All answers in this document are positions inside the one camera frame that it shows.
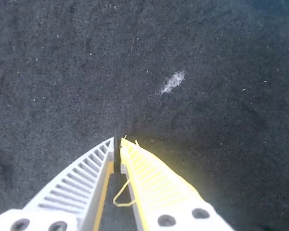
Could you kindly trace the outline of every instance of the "round hole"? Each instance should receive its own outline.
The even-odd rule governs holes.
[[[175,218],[170,215],[162,215],[158,218],[159,226],[173,226],[176,224]]]
[[[195,208],[192,214],[195,219],[207,219],[210,217],[209,213],[202,208]]]
[[[20,219],[14,222],[11,227],[11,231],[23,231],[29,226],[29,223],[30,221],[27,218]]]
[[[53,223],[48,231],[65,231],[67,229],[67,224],[64,221],[57,221]]]

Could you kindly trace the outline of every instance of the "yellow gripper arm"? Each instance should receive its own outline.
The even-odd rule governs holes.
[[[138,231],[233,231],[197,190],[127,139],[100,143],[55,176],[23,208],[0,214],[0,231],[97,231],[110,174],[127,182],[113,203],[132,206]],[[129,187],[131,202],[116,199]]]

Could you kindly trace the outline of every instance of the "yellow wire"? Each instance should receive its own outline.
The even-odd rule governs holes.
[[[122,188],[120,189],[120,191],[117,193],[117,195],[114,197],[114,199],[112,200],[112,203],[114,203],[115,206],[117,207],[129,207],[132,204],[134,204],[136,202],[136,200],[133,200],[129,203],[117,203],[116,200],[117,198],[122,194],[122,192],[124,191],[124,189],[126,188],[126,186],[129,184],[131,180],[129,179],[127,182],[125,182],[125,184],[122,186]]]

